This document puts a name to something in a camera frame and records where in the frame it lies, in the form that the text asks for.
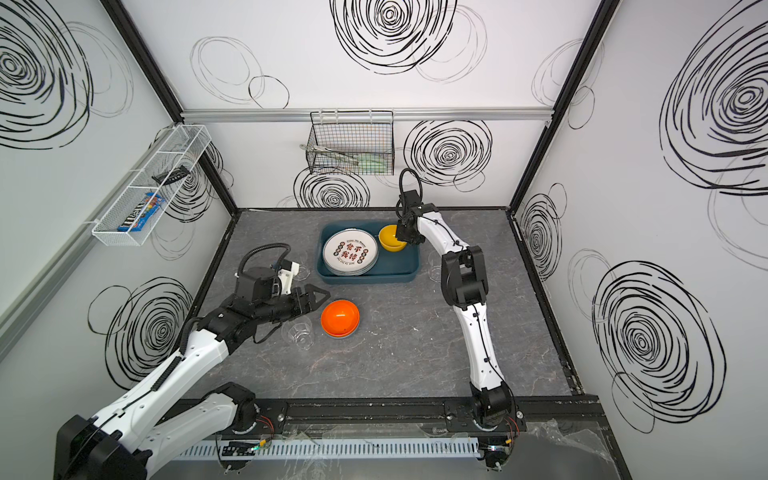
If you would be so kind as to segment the yellow bowl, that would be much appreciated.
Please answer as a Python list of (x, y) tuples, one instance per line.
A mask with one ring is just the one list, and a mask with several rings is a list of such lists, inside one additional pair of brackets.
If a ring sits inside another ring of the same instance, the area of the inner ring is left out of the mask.
[(396, 236), (396, 233), (396, 224), (386, 225), (381, 228), (378, 233), (378, 240), (384, 250), (396, 253), (405, 249), (407, 243), (399, 240)]

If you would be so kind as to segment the orange bowl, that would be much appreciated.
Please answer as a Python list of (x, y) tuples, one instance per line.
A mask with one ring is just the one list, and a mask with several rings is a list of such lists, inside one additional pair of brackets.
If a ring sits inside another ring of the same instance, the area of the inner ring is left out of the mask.
[(349, 300), (331, 302), (321, 314), (321, 327), (324, 332), (345, 334), (355, 332), (360, 324), (360, 311)]

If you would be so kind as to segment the blue bowl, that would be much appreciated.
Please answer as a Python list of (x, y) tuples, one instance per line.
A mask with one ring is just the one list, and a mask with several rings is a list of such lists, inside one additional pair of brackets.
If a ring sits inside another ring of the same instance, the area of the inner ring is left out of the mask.
[(324, 335), (333, 338), (333, 339), (347, 339), (347, 338), (353, 338), (357, 332), (349, 332), (345, 334), (332, 334), (329, 332), (324, 332)]

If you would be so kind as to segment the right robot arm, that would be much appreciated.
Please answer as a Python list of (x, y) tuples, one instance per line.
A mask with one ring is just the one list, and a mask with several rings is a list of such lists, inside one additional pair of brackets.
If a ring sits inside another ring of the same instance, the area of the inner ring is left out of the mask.
[(441, 293), (459, 320), (469, 358), (474, 422), (490, 431), (515, 415), (517, 404), (492, 345), (484, 253), (460, 239), (415, 190), (399, 194), (396, 213), (397, 240), (409, 245), (427, 242), (440, 255)]

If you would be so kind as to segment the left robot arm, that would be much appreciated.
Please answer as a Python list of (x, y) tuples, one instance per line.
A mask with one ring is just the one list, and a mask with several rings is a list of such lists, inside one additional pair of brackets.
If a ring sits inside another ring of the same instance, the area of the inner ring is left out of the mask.
[(179, 345), (143, 380), (91, 418), (75, 415), (57, 432), (56, 479), (149, 479), (199, 441), (227, 429), (248, 434), (263, 422), (254, 393), (234, 382), (167, 418), (206, 373), (223, 363), (261, 325), (318, 310), (330, 297), (312, 284), (292, 283), (298, 266), (238, 273), (236, 290), (215, 310), (183, 327)]

